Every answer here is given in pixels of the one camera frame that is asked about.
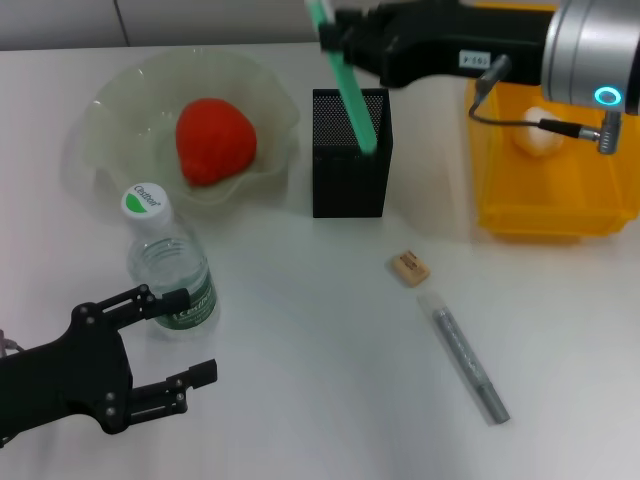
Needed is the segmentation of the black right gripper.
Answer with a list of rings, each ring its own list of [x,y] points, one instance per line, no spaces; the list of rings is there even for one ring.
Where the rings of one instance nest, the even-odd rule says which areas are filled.
[[[338,8],[334,23],[321,23],[318,34],[322,51],[377,76],[387,88],[432,75],[477,78],[501,55],[511,62],[506,82],[538,86],[552,16],[458,1],[384,3],[361,15]]]

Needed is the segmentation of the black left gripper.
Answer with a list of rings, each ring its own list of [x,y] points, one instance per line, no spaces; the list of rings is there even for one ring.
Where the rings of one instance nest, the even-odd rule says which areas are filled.
[[[158,297],[146,284],[72,311],[64,334],[1,360],[1,438],[72,415],[95,419],[107,434],[188,410],[186,392],[218,379],[215,359],[162,382],[132,389],[119,330],[190,308],[188,290]]]

